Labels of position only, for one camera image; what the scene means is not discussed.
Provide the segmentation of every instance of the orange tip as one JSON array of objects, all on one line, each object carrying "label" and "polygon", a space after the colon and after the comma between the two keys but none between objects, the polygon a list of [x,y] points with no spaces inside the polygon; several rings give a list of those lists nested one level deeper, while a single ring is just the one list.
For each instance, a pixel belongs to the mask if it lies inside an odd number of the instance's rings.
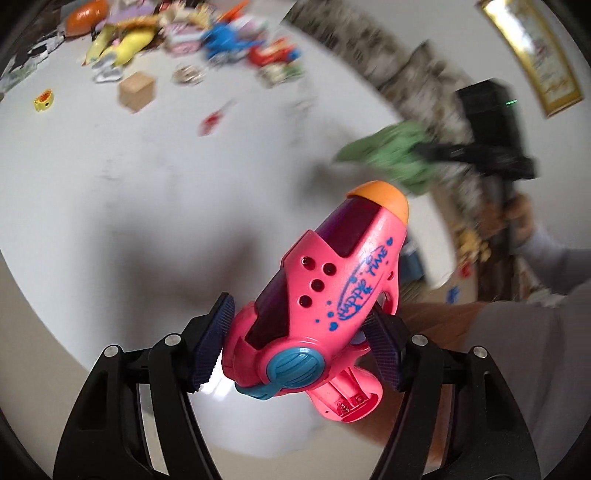
[{"label": "orange tip", "polygon": [[404,225],[408,225],[408,200],[396,187],[385,181],[374,180],[351,190],[347,197],[363,197],[388,209]]}]

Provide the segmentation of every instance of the blue toy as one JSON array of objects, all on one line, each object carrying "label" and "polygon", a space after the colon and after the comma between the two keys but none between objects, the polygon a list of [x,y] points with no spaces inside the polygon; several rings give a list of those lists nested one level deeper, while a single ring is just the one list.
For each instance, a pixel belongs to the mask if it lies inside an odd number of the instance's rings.
[{"label": "blue toy", "polygon": [[460,287],[458,287],[457,285],[455,287],[450,288],[450,290],[447,292],[447,297],[446,297],[446,302],[449,305],[453,305],[454,303],[457,303],[457,301],[459,300],[460,297]]},{"label": "blue toy", "polygon": [[208,60],[220,54],[228,60],[239,60],[245,50],[258,47],[262,43],[262,41],[238,40],[236,31],[221,23],[215,24],[203,37],[203,45],[208,49]]}]

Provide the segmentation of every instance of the screw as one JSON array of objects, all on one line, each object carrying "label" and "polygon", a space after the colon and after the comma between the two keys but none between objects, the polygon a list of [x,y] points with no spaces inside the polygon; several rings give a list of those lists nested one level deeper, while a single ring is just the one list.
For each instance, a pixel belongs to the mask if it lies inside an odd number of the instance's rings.
[{"label": "screw", "polygon": [[168,335],[164,339],[164,343],[166,343],[166,345],[168,345],[168,346],[178,345],[180,342],[181,342],[181,336],[177,335],[176,333],[173,333],[172,335]]},{"label": "screw", "polygon": [[486,348],[481,347],[481,346],[476,346],[474,347],[474,355],[476,355],[479,358],[486,358],[488,356],[488,352],[486,351]]},{"label": "screw", "polygon": [[429,343],[429,340],[427,340],[427,337],[424,335],[413,335],[411,340],[417,346],[425,346]]},{"label": "screw", "polygon": [[119,353],[119,347],[116,345],[111,345],[105,348],[105,356],[112,357]]}]

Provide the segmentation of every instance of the gold frame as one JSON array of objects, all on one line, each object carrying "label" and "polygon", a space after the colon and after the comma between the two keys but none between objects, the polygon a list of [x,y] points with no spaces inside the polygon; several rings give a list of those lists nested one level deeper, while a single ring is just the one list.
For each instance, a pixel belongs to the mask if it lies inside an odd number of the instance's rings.
[{"label": "gold frame", "polygon": [[[560,62],[562,68],[564,69],[564,73],[568,77],[567,81],[571,82],[572,84],[572,91],[562,97],[550,100],[548,98],[548,92],[544,90],[543,81],[540,79],[538,75],[538,71],[536,70],[535,66],[532,64],[532,58],[530,54],[528,54],[522,44],[516,42],[515,36],[509,32],[509,25],[508,24],[500,24],[493,15],[491,15],[487,10],[486,7],[492,2],[504,2],[505,5],[512,4],[514,2],[519,2],[526,10],[528,16],[534,19],[538,28],[542,32],[544,36],[544,40],[551,45],[552,50],[556,56],[556,59]],[[537,9],[531,4],[530,0],[480,0],[478,2],[478,6],[482,9],[482,12],[485,16],[491,21],[491,23],[499,30],[499,32],[503,35],[505,41],[509,44],[513,53],[518,58],[519,62],[521,63],[522,68],[525,70],[527,76],[530,79],[531,84],[533,85],[535,92],[540,99],[540,103],[546,112],[546,117],[549,118],[562,110],[567,109],[568,107],[574,105],[575,103],[579,103],[584,99],[584,96],[581,92],[579,83],[575,78],[572,69],[570,68],[569,61],[564,54],[563,49],[561,48],[556,36],[550,30],[546,20],[542,15],[537,11]]]}]

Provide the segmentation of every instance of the orange toy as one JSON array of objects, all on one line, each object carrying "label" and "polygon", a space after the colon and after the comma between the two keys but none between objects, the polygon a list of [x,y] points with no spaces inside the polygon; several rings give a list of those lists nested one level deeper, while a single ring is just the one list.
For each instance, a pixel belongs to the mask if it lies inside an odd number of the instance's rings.
[{"label": "orange toy", "polygon": [[218,18],[217,21],[222,23],[230,23],[232,20],[236,20],[237,18],[242,16],[242,9],[247,5],[248,0],[240,2],[227,12],[222,13],[222,16]]},{"label": "orange toy", "polygon": [[66,18],[66,37],[77,37],[90,33],[92,28],[102,22],[109,14],[107,0],[93,0],[74,10]]}]

